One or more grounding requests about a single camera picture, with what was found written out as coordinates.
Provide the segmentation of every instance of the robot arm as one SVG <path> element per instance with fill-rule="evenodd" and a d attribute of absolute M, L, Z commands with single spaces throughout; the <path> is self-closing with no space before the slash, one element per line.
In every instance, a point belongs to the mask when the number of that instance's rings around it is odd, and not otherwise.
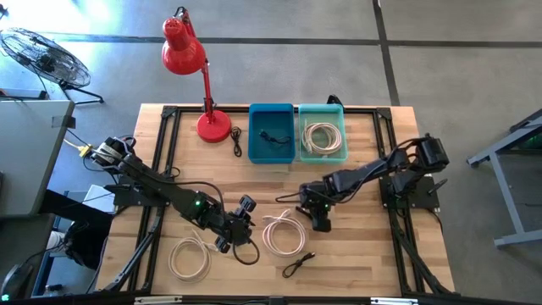
<path fill-rule="evenodd" d="M 128 191 L 137 192 L 153 206 L 171 204 L 180 216 L 198 228 L 211 229 L 218 235 L 215 244 L 220 252 L 227 253 L 230 244 L 240 246 L 251 242 L 251 215 L 256 203 L 247 195 L 240 201 L 240 208 L 226 213 L 224 203 L 202 191 L 183 189 L 179 185 L 207 184 L 206 182 L 174 182 L 146 166 L 133 149 L 133 144 L 117 138 L 108 138 L 91 155 L 91 158 L 111 174 L 122 174 L 131 180 Z M 121 186 L 117 191 L 126 191 Z"/>
<path fill-rule="evenodd" d="M 410 147 L 415 147 L 415 153 L 409 155 Z M 301 206 L 296 209 L 312 220 L 313 230 L 329 232 L 331 223 L 328 211 L 331 206 L 350 201 L 364 183 L 395 173 L 391 177 L 392 191 L 397 196 L 403 196 L 415 188 L 424 175 L 440 172 L 448 163 L 440 139 L 427 134 L 401 143 L 385 158 L 358 169 L 338 170 L 325 175 L 322 181 L 301 184 Z"/>

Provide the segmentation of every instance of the fan stand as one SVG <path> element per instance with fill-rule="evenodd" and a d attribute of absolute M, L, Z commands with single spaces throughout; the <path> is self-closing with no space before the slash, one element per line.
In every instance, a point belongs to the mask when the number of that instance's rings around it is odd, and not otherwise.
<path fill-rule="evenodd" d="M 97 97 L 98 99 L 94 99 L 94 100 L 88 100 L 88 101 L 81 101 L 81 102 L 75 102 L 75 105 L 83 105 L 83 104 L 88 104 L 88 103 L 105 103 L 103 101 L 103 97 L 102 96 L 99 96 L 97 95 L 96 93 L 92 93 L 92 92 L 88 92 L 86 90 L 83 90 L 83 89 L 80 89 L 80 88 L 77 88 L 77 87 L 74 87 L 72 85 L 70 85 L 68 82 L 66 82 L 65 80 L 61 80 L 58 85 L 60 86 L 60 89 L 62 89 L 62 92 L 64 92 L 64 94 L 66 95 L 66 97 L 68 97 L 70 100 L 71 98 L 69 97 L 68 93 L 66 92 L 66 90 L 75 90 L 75 91 L 78 91 L 78 92 L 83 92 L 85 94 L 88 94 L 90 96 L 93 96 L 93 97 Z"/>

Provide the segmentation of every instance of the concrete floor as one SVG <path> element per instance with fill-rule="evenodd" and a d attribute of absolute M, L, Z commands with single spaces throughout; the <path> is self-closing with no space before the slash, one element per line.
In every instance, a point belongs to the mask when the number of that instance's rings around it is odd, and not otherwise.
<path fill-rule="evenodd" d="M 542 2 L 536 0 L 380 2 L 392 40 L 542 41 Z M 0 28 L 162 36 L 162 23 L 179 1 L 155 3 L 65 0 L 52 6 L 18 0 Z M 186 0 L 182 5 L 191 11 L 199 36 L 379 38 L 371 0 Z M 76 132 L 88 142 L 131 133 L 141 103 L 202 101 L 201 76 L 170 74 L 161 63 L 160 44 L 59 43 L 90 69 L 86 89 L 107 102 L 75 110 Z M 334 93 L 347 104 L 390 105 L 378 46 L 204 47 L 217 103 L 322 103 Z M 511 234 L 512 222 L 489 165 L 470 169 L 464 161 L 542 107 L 542 49 L 391 47 L 390 57 L 401 105 L 415 108 L 420 132 L 440 137 L 451 158 L 438 176 L 449 179 L 440 191 L 441 218 L 457 291 L 540 302 L 542 242 L 494 248 L 493 238 Z M 30 71 L 4 57 L 0 80 L 2 86 L 41 86 Z M 54 84 L 47 86 L 62 97 Z M 63 147 L 50 188 L 85 190 L 109 179 L 85 171 L 73 151 Z M 541 210 L 534 208 L 532 214 Z"/>

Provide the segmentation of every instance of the lamp base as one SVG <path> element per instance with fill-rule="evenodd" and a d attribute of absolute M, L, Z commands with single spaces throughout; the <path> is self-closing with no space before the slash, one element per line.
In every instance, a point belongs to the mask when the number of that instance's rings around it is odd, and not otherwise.
<path fill-rule="evenodd" d="M 204 140 L 210 143 L 217 143 L 227 138 L 231 130 L 231 122 L 228 114 L 213 110 L 214 121 L 209 124 L 207 115 L 202 116 L 197 120 L 197 134 Z"/>

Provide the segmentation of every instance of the fan grille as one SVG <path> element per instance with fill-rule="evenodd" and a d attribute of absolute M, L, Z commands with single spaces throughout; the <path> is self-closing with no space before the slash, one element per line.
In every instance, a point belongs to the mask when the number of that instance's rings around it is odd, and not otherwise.
<path fill-rule="evenodd" d="M 81 88 L 91 82 L 86 66 L 55 42 L 21 28 L 0 31 L 0 45 L 19 64 L 55 83 Z"/>

